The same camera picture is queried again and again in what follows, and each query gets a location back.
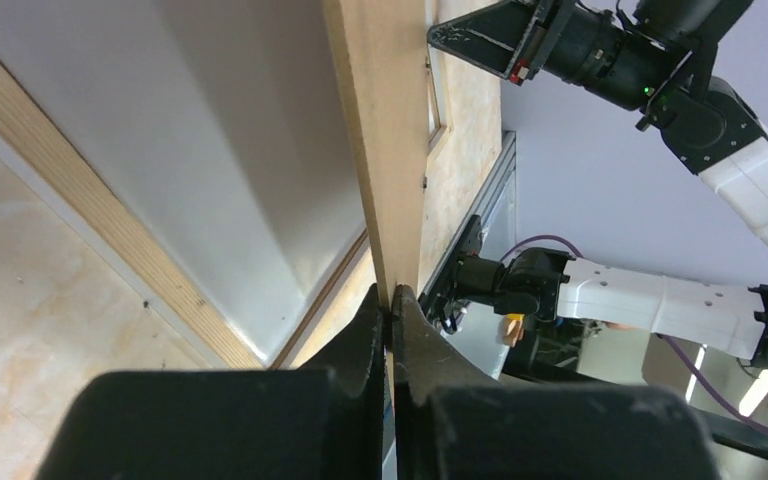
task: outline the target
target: wooden plank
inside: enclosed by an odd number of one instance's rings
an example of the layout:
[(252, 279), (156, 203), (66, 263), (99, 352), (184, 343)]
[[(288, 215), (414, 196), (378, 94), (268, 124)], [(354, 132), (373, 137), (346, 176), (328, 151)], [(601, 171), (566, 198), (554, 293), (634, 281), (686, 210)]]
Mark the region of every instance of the wooden plank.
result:
[(322, 316), (325, 308), (327, 308), (330, 301), (333, 300), (334, 295), (343, 287), (346, 277), (351, 274), (351, 268), (355, 267), (360, 257), (369, 251), (368, 240), (369, 235), (366, 233), (366, 230), (364, 230), (354, 243), (349, 246), (346, 255), (340, 260), (340, 263), (337, 264), (334, 271), (331, 272), (331, 275), (328, 277), (325, 285), (323, 285), (322, 290), (316, 295), (310, 308), (308, 308), (304, 317), (302, 317), (301, 322), (299, 322), (299, 326), (296, 327), (296, 330), (290, 336), (290, 339), (287, 340), (284, 348), (282, 348), (278, 353), (278, 356), (275, 357), (270, 368), (275, 369), (288, 366), (287, 359), (296, 353), (300, 346), (300, 342), (303, 343), (307, 340), (304, 337), (310, 336), (311, 332), (309, 331), (309, 328), (312, 326), (311, 324), (314, 320), (319, 319)]
[(0, 478), (35, 478), (75, 396), (110, 370), (210, 363), (0, 156)]
[(324, 0), (382, 306), (417, 286), (428, 154), (425, 5)]
[[(440, 5), (439, 18), (445, 21), (490, 3), (492, 0), (448, 0)], [(502, 147), (499, 79), (452, 57), (441, 60), (452, 128), (440, 150), (428, 157), (417, 291), (434, 272)], [(372, 263), (369, 254), (358, 262), (313, 333), (291, 357), (292, 365), (304, 363), (351, 320), (375, 281)]]
[(259, 359), (1, 64), (0, 136), (228, 366), (262, 368)]

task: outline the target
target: ceiling light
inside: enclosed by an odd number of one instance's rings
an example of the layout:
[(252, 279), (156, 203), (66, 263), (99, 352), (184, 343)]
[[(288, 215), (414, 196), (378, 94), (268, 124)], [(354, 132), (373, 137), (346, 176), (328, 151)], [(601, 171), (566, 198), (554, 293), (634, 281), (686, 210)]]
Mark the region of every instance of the ceiling light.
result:
[(737, 406), (737, 411), (744, 417), (752, 415), (761, 401), (768, 394), (768, 370), (761, 370), (758, 379), (752, 382), (752, 386), (746, 391), (743, 400)]
[[(702, 345), (699, 347), (699, 351), (696, 353), (696, 361), (693, 362), (693, 366), (696, 370), (702, 368), (702, 360), (705, 359), (705, 350), (708, 345)], [(693, 396), (693, 389), (696, 388), (696, 375), (690, 374), (690, 382), (687, 383), (687, 390), (684, 392), (684, 400), (690, 403), (690, 398)]]

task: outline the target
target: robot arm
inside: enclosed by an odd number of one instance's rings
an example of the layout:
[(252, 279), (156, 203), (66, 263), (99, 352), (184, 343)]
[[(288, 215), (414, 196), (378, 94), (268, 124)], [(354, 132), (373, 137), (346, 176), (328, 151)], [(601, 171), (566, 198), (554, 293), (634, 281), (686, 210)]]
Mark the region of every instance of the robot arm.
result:
[[(621, 11), (575, 0), (508, 0), (433, 27), (429, 43), (512, 83), (541, 69), (643, 117), (691, 173), (768, 246), (768, 130), (711, 75), (717, 44), (752, 0), (641, 0)], [(615, 322), (707, 344), (768, 368), (768, 286), (711, 286), (529, 249), (508, 267), (462, 252), (450, 299), (497, 313)], [(444, 328), (452, 304), (429, 311)]]

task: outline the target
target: plywood panel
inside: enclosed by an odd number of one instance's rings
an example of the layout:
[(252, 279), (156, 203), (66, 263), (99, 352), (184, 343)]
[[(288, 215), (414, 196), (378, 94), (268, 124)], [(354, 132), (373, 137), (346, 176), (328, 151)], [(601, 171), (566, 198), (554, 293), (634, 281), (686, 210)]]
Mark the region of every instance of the plywood panel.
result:
[(1, 64), (0, 136), (228, 365), (262, 366)]
[(363, 228), (331, 58), (320, 0), (0, 0), (0, 61), (263, 363)]
[(428, 153), (425, 5), (324, 0), (381, 304), (416, 287)]
[(32, 477), (94, 376), (208, 367), (0, 161), (0, 478)]
[[(489, 0), (441, 2), (440, 21), (490, 3)], [(441, 151), (428, 159), (428, 189), (422, 199), (418, 290), (433, 273), (501, 151), (499, 79), (455, 58), (444, 56), (442, 64), (453, 129)], [(294, 365), (303, 363), (351, 320), (374, 279), (371, 259), (359, 262), (295, 357)]]

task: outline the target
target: white wall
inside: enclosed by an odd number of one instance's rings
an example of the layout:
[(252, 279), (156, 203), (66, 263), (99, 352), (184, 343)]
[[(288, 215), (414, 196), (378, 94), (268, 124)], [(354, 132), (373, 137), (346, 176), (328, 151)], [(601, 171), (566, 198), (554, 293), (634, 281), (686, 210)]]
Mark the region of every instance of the white wall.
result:
[[(629, 13), (634, 4), (622, 2)], [(720, 47), (715, 74), (768, 126), (768, 2), (756, 1)], [(521, 237), (560, 234), (596, 261), (650, 272), (768, 282), (766, 247), (657, 130), (634, 129), (640, 114), (541, 72), (522, 87), (504, 84), (502, 117), (517, 131)]]
[(268, 362), (363, 221), (320, 3), (0, 0), (0, 59)]
[(606, 382), (644, 385), (643, 357), (649, 345), (649, 332), (603, 329), (585, 339), (578, 360), (578, 372)]

